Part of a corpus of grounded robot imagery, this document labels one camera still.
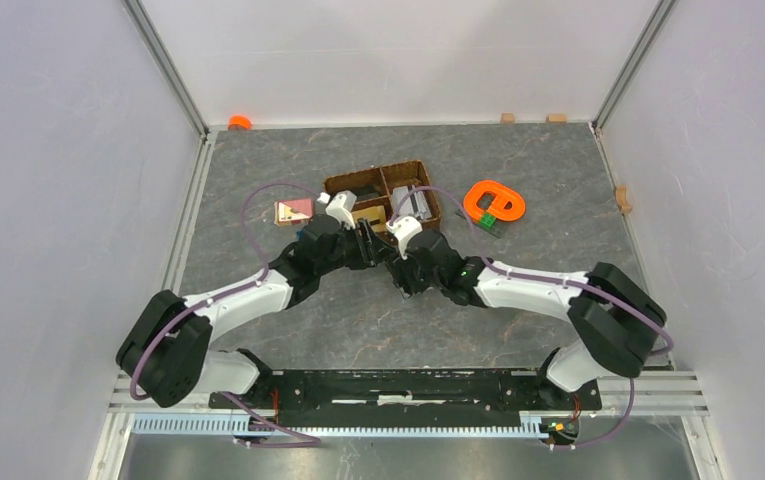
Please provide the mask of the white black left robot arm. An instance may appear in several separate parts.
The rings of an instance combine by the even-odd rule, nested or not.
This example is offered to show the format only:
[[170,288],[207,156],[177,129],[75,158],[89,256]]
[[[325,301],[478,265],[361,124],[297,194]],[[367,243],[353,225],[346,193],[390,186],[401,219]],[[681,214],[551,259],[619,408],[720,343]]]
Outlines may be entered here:
[[248,407],[264,405],[272,394],[271,379],[256,370],[233,374],[237,367],[248,367],[246,358],[213,352],[211,344],[251,320],[302,303],[333,271],[374,268],[398,255],[368,222],[349,228],[318,214],[296,240],[246,279],[188,297],[171,290],[154,294],[115,356],[130,378],[130,397],[167,408],[204,386],[233,390]]

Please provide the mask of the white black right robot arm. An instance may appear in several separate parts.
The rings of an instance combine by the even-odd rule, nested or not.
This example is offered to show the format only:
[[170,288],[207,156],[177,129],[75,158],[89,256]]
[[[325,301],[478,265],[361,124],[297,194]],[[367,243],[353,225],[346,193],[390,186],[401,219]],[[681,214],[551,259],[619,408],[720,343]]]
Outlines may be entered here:
[[510,308],[569,323],[578,338],[551,353],[535,382],[538,400],[560,408],[591,380],[639,376],[655,344],[672,339],[664,310],[618,267],[599,262],[589,272],[515,268],[479,256],[462,257],[437,230],[398,233],[398,285],[407,295],[434,288],[460,306]]

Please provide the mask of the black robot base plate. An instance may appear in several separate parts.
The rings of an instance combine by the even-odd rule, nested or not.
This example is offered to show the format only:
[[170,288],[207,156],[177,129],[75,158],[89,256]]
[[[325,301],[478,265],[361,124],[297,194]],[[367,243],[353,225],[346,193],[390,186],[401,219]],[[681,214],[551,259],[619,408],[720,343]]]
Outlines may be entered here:
[[522,412],[602,407],[596,381],[567,393],[505,368],[267,371],[239,398],[285,427],[512,427]]

